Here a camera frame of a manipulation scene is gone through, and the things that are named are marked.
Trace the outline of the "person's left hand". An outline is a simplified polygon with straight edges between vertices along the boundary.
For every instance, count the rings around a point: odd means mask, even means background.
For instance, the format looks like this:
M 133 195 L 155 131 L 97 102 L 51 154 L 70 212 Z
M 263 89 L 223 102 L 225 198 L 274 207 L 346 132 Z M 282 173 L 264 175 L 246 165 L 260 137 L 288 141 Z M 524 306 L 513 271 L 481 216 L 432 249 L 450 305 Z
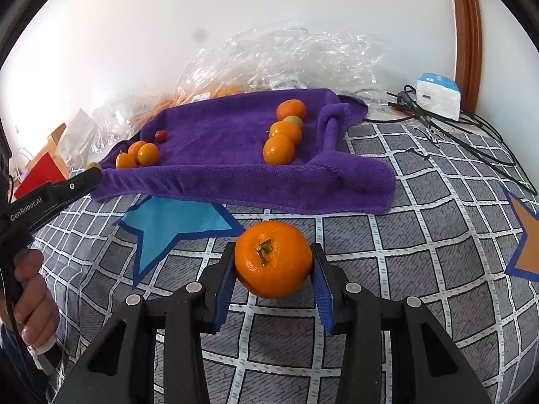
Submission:
M 24 286 L 23 295 L 15 305 L 14 318 L 24 327 L 21 337 L 27 346 L 40 348 L 54 336 L 59 325 L 59 309 L 43 275 L 39 273 L 44 256 L 29 249 L 14 270 L 14 277 Z

